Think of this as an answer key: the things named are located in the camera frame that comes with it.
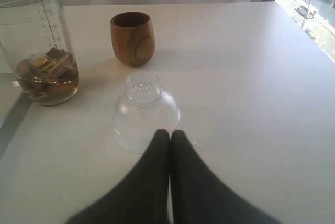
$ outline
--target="plastic lid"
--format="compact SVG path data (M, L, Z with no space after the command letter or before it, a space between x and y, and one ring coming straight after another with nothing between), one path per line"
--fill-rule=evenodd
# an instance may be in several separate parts
M144 153L157 129L170 134L180 122L180 111L172 95L159 87L154 73L140 72L127 78L127 88L115 105L113 130L126 150Z

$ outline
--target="wooden cup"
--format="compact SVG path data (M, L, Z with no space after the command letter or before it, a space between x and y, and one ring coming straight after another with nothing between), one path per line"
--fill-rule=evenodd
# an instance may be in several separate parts
M151 18L142 12L126 12L110 21L111 44L115 56L128 66L141 66L155 51Z

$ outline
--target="table surface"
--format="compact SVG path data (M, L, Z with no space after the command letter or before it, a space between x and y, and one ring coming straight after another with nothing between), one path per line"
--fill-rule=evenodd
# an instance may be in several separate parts
M110 18L151 15L157 48L123 66ZM335 219L335 65L274 2L65 7L80 89L32 105L0 160L0 223L63 223L140 155L119 147L111 115L125 78L155 71L181 127L218 177L283 223Z

